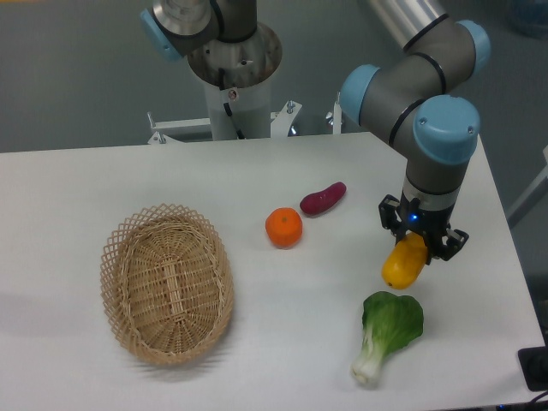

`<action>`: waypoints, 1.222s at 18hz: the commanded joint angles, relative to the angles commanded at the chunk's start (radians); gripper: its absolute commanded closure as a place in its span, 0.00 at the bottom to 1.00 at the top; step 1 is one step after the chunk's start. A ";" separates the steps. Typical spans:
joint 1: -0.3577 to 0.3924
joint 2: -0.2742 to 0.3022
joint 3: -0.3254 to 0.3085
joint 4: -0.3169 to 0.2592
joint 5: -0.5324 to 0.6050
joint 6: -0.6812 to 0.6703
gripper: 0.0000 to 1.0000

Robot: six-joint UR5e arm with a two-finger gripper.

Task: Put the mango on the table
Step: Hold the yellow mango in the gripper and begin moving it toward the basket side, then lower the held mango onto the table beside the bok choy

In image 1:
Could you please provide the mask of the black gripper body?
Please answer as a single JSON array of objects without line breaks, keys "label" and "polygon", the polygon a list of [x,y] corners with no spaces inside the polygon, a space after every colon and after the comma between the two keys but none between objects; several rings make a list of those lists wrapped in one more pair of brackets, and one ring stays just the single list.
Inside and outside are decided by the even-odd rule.
[{"label": "black gripper body", "polygon": [[450,227],[455,202],[455,191],[446,194],[403,191],[397,211],[401,226],[396,230],[396,243],[408,232],[414,232],[427,246],[441,246]]}]

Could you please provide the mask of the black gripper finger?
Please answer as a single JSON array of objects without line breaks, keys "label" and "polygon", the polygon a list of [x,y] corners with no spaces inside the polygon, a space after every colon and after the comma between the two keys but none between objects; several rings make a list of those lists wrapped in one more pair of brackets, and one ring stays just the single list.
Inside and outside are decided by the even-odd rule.
[{"label": "black gripper finger", "polygon": [[393,236],[399,236],[402,227],[398,215],[399,207],[400,201],[390,194],[387,194],[378,205],[381,225]]},{"label": "black gripper finger", "polygon": [[459,229],[446,229],[430,240],[430,258],[449,261],[459,253],[468,241],[468,233]]}]

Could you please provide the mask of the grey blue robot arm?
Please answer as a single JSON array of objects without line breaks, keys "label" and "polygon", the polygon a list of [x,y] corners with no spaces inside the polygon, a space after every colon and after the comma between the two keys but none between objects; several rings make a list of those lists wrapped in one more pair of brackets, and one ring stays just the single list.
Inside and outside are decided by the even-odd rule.
[{"label": "grey blue robot arm", "polygon": [[[480,132],[480,115],[451,91],[487,63],[491,43],[472,21],[454,21],[436,1],[374,1],[402,48],[389,69],[362,65],[339,92],[342,113],[406,158],[399,197],[379,205],[382,226],[413,232],[429,259],[449,260],[468,235],[450,225]],[[140,21],[166,59],[186,58],[205,87],[215,140],[269,138],[270,82],[282,60],[277,35],[254,1],[156,1]]]}]

